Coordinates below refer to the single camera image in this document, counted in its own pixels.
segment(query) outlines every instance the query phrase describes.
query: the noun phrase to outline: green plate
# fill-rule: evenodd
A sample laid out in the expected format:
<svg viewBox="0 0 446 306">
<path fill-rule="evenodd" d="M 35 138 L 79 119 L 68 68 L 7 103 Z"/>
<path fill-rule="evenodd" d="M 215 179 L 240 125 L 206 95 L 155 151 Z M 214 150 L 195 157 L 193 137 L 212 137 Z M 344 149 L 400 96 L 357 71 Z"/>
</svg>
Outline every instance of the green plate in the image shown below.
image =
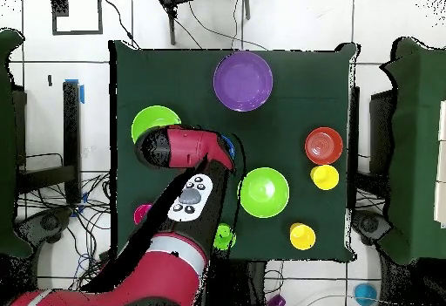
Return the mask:
<svg viewBox="0 0 446 306">
<path fill-rule="evenodd" d="M 146 107 L 138 112 L 132 123 L 132 139 L 136 142 L 138 137 L 149 128 L 155 126 L 171 126 L 173 124 L 181 124 L 178 115 L 171 109 L 155 105 Z"/>
<path fill-rule="evenodd" d="M 277 215 L 287 205 L 288 198 L 287 180 L 271 167 L 254 169 L 243 180 L 241 206 L 256 218 L 271 218 Z"/>
</svg>

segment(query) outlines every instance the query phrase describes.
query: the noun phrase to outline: yellow cup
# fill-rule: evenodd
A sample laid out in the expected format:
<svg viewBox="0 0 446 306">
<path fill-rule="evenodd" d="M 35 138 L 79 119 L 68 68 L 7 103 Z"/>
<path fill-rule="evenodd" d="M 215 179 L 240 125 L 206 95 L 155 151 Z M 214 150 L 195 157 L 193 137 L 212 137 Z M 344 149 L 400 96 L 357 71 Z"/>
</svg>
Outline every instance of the yellow cup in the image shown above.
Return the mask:
<svg viewBox="0 0 446 306">
<path fill-rule="evenodd" d="M 305 224 L 295 223 L 289 229 L 289 239 L 295 248 L 306 250 L 314 246 L 316 233 Z"/>
<path fill-rule="evenodd" d="M 339 173 L 331 165 L 314 167 L 311 169 L 310 177 L 314 184 L 324 191 L 335 188 L 339 183 Z"/>
</svg>

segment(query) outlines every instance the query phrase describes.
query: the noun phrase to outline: purple cup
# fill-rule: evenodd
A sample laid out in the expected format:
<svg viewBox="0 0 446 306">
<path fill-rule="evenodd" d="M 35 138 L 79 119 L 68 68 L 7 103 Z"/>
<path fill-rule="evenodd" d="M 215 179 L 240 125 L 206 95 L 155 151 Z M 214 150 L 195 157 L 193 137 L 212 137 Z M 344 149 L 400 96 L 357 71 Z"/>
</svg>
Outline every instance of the purple cup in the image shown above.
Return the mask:
<svg viewBox="0 0 446 306">
<path fill-rule="evenodd" d="M 273 73 L 260 56 L 235 52 L 223 58 L 215 69 L 213 89 L 227 108 L 240 112 L 255 110 L 273 90 Z"/>
<path fill-rule="evenodd" d="M 274 295 L 267 302 L 267 306 L 285 306 L 285 299 L 281 295 Z"/>
</svg>

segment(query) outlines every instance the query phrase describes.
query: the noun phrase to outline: pink cup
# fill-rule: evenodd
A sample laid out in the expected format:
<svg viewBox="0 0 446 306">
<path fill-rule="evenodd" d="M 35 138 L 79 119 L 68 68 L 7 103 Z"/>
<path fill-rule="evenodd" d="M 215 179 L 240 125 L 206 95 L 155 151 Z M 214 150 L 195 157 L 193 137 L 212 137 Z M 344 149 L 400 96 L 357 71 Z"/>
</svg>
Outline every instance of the pink cup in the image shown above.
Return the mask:
<svg viewBox="0 0 446 306">
<path fill-rule="evenodd" d="M 152 204 L 145 204 L 138 206 L 135 212 L 133 213 L 133 221 L 136 225 L 138 225 L 145 217 L 145 214 L 147 214 L 147 211 L 152 207 Z"/>
</svg>

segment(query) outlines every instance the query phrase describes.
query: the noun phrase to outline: black chair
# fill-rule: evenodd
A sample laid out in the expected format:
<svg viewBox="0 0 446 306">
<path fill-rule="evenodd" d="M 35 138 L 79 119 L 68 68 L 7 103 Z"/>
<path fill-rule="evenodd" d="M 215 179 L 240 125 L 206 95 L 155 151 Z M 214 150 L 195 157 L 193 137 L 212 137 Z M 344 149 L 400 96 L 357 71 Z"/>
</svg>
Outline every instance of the black chair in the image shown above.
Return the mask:
<svg viewBox="0 0 446 306">
<path fill-rule="evenodd" d="M 169 29 L 171 32 L 171 45 L 175 45 L 175 19 L 177 18 L 177 7 L 179 4 L 191 2 L 193 0 L 159 0 L 163 9 L 166 10 L 167 15 L 169 16 Z M 251 12 L 249 10 L 249 0 L 243 0 L 245 5 L 245 13 L 247 20 L 251 18 Z"/>
</svg>

